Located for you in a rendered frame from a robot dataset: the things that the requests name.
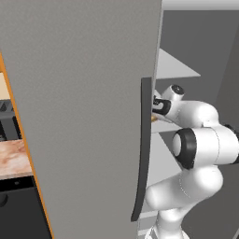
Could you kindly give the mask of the grey freezer shelf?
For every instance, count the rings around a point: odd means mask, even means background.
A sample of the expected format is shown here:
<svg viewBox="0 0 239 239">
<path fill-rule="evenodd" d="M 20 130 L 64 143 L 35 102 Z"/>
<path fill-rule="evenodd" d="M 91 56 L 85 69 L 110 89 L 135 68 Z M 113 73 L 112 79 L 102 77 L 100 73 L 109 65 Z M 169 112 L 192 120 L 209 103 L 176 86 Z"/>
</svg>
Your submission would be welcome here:
<svg viewBox="0 0 239 239">
<path fill-rule="evenodd" d="M 159 51 L 156 79 L 199 77 L 200 74 L 163 49 Z"/>
<path fill-rule="evenodd" d="M 147 186 L 158 183 L 181 171 L 170 149 L 159 133 L 151 135 Z"/>
<path fill-rule="evenodd" d="M 155 133 L 165 133 L 165 132 L 174 132 L 179 130 L 180 127 L 174 123 L 169 123 L 162 120 L 156 120 L 151 123 L 151 132 Z"/>
</svg>

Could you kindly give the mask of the grey freezer door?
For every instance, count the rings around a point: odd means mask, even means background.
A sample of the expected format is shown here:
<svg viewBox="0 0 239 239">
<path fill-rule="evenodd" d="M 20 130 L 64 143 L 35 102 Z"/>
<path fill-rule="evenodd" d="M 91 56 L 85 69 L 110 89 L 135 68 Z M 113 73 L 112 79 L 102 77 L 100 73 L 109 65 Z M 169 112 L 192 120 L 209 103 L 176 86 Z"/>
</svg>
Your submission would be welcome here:
<svg viewBox="0 0 239 239">
<path fill-rule="evenodd" d="M 136 239 L 141 80 L 161 0 L 0 0 L 0 52 L 54 239 Z"/>
</svg>

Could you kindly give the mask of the grey fridge freezer cabinet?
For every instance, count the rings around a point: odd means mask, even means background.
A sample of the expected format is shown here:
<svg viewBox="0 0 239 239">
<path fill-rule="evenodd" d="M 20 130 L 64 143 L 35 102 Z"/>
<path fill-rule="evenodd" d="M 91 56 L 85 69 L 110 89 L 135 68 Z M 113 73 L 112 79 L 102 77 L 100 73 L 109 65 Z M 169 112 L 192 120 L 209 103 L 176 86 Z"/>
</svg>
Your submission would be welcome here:
<svg viewBox="0 0 239 239">
<path fill-rule="evenodd" d="M 154 96 L 178 85 L 185 101 L 212 105 L 219 122 L 239 133 L 239 0 L 163 0 L 160 32 L 160 49 L 200 76 L 157 79 Z M 172 154 L 175 133 L 159 133 Z M 239 163 L 218 169 L 222 188 L 196 204 L 182 221 L 190 239 L 239 239 Z M 156 218 L 145 196 L 139 239 L 145 239 Z"/>
</svg>

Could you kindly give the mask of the black oven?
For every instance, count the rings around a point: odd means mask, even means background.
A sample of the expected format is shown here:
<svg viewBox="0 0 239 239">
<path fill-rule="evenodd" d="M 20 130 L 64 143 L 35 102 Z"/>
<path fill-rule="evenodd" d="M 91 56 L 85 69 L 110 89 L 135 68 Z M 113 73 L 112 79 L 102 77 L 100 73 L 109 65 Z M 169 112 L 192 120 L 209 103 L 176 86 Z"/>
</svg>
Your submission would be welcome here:
<svg viewBox="0 0 239 239">
<path fill-rule="evenodd" d="M 52 239 L 32 176 L 0 180 L 0 239 Z"/>
</svg>

